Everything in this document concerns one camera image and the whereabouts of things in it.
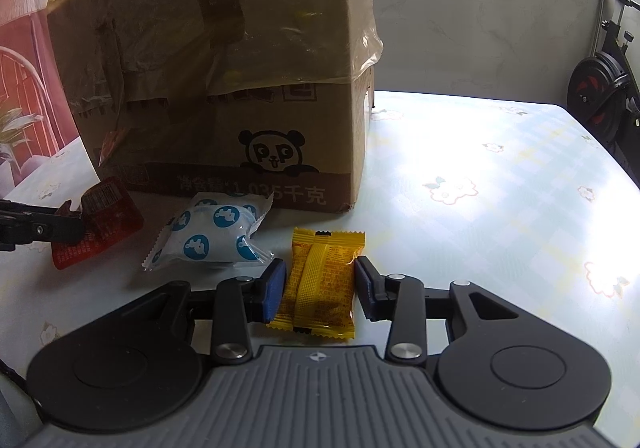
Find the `panda face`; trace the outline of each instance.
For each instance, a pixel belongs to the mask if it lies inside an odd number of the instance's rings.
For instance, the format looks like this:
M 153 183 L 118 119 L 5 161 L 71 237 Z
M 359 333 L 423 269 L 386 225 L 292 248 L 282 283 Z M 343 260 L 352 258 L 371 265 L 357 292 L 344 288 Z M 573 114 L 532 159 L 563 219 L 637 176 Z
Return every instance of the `panda face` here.
M 302 164 L 300 148 L 280 132 L 258 132 L 246 145 L 247 158 L 270 172 Z

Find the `barcode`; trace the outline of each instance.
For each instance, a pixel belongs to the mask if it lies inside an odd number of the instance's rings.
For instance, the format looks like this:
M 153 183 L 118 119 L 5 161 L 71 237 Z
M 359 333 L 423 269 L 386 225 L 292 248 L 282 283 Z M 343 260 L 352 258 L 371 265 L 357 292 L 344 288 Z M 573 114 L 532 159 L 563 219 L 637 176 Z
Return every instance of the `barcode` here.
M 96 213 L 115 204 L 121 198 L 118 187 L 108 183 L 82 198 L 82 210 L 87 213 Z

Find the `panda logo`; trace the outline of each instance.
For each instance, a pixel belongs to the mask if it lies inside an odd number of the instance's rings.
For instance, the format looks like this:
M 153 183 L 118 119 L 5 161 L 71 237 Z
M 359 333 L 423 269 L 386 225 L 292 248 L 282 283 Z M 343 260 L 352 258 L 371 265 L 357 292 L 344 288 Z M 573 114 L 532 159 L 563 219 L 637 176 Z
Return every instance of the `panda logo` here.
M 238 141 L 245 146 L 247 162 L 241 166 L 253 168 L 258 173 L 284 173 L 297 177 L 303 172 L 318 170 L 302 161 L 302 146 L 305 137 L 296 130 L 282 133 L 275 130 L 263 130 L 252 133 L 242 130 Z

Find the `exercise bike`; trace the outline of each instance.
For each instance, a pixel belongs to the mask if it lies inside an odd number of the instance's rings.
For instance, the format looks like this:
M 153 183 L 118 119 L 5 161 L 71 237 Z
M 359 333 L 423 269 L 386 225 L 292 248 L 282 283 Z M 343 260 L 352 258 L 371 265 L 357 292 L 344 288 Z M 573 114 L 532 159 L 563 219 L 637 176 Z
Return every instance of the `exercise bike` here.
M 634 37 L 620 22 L 626 6 L 640 10 L 634 0 L 618 0 L 617 22 L 603 20 L 602 48 L 575 67 L 567 92 L 567 110 L 623 167 L 640 187 L 640 95 L 626 59 Z

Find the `black cable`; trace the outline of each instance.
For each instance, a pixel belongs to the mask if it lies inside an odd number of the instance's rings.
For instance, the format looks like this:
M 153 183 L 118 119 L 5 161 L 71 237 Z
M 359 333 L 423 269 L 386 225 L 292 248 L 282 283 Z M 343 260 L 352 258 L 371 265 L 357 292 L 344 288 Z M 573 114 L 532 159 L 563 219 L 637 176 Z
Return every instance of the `black cable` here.
M 27 396 L 29 395 L 25 379 L 2 360 L 0 360 L 0 374 L 4 374 L 9 378 L 9 380 L 13 381 L 21 391 L 23 391 Z

